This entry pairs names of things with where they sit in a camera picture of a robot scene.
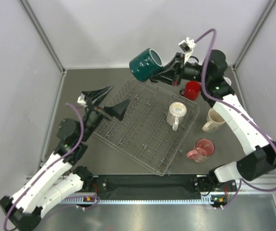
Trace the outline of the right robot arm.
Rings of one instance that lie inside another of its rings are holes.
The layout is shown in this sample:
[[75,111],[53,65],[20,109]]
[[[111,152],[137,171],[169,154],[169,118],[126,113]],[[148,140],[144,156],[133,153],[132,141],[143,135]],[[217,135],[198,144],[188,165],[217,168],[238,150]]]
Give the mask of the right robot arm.
[[242,107],[235,91],[224,80],[226,69],[226,56],[220,50],[209,51],[202,65],[188,63],[185,54],[176,53],[150,77],[153,82],[171,86],[178,86],[183,79],[199,82],[203,99],[223,117],[241,144],[244,158],[210,170],[208,184],[214,191],[221,190],[230,180],[241,180],[250,186],[252,180],[276,169],[276,141]]

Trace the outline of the dark green mug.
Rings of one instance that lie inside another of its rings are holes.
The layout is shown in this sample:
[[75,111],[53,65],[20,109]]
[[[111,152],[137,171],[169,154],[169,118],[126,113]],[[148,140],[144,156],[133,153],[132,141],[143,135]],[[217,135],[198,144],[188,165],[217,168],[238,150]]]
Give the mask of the dark green mug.
[[129,69],[138,81],[145,82],[163,69],[163,62],[154,49],[147,48],[129,62]]

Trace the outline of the white floral mug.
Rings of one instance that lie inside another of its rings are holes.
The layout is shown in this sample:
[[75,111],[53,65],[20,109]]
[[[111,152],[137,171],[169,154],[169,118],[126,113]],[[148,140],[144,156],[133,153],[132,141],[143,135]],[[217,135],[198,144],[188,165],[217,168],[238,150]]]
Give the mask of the white floral mug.
[[177,131],[179,125],[185,118],[187,113],[186,106],[181,102],[173,102],[169,106],[166,116],[166,122],[172,127],[173,131]]

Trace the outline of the small orange mug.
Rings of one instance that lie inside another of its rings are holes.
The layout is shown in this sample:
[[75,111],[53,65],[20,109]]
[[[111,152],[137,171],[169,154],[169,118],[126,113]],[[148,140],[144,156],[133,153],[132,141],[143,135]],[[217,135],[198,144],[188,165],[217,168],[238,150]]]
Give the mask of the small orange mug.
[[227,77],[224,77],[224,80],[226,81],[226,83],[228,84],[228,85],[232,85],[232,81],[229,79],[229,78],[227,78]]

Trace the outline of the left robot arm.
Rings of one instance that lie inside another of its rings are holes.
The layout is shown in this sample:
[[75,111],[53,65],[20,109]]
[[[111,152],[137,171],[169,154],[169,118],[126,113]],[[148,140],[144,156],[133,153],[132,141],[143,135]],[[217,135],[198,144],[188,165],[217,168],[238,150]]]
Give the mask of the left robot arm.
[[130,104],[125,99],[114,106],[100,104],[113,89],[112,85],[93,91],[82,91],[77,106],[67,103],[78,119],[65,118],[61,121],[57,137],[60,140],[46,163],[16,193],[0,199],[0,207],[5,214],[3,224],[14,225],[14,230],[33,231],[58,203],[74,193],[88,191],[94,187],[93,174],[87,167],[73,166],[82,158],[90,138],[101,121],[113,118],[123,120]]

